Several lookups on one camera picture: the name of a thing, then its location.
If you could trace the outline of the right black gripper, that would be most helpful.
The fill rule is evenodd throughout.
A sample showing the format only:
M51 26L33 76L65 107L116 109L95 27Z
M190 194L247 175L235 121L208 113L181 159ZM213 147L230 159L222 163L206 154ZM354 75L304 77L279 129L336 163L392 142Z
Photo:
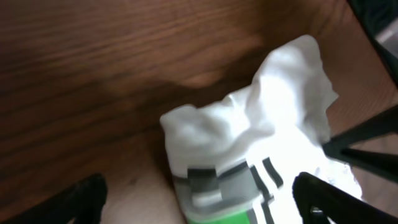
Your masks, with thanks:
M367 38L397 83L397 0L348 0Z

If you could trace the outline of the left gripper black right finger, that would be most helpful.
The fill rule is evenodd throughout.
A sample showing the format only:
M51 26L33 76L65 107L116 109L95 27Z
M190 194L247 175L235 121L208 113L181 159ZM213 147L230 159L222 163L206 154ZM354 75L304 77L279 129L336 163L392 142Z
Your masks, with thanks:
M396 217L306 172L296 176L292 193L304 224L397 224Z

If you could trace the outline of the white t-shirt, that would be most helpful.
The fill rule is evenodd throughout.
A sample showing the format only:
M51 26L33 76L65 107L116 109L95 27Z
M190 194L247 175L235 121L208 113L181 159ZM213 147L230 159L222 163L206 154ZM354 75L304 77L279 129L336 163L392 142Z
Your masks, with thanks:
M348 164L328 158L337 99L316 40L273 50L252 83L221 101L160 117L175 192L189 223L301 223L292 185L307 172L355 198Z

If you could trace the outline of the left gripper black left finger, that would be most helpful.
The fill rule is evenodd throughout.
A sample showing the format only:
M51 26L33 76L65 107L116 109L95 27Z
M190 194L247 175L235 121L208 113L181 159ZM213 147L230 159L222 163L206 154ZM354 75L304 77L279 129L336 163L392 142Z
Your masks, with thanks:
M99 174L79 180L46 201L3 221L13 223L90 223L99 224L108 187Z

